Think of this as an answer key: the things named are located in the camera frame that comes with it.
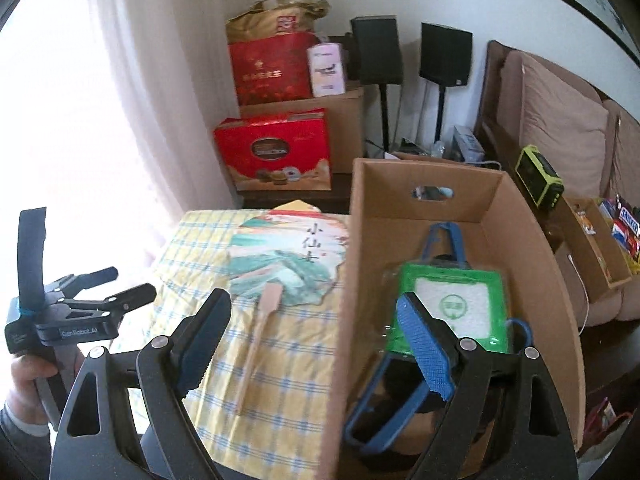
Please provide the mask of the person's left hand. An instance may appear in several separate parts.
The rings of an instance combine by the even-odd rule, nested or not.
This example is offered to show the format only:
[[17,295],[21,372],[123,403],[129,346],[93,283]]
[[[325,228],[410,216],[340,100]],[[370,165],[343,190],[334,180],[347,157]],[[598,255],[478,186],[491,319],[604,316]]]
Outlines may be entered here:
[[14,356],[10,371],[12,385],[6,398],[6,407],[19,422],[26,425],[47,425],[49,419],[35,381],[55,376],[58,374],[58,368],[40,356],[23,354]]

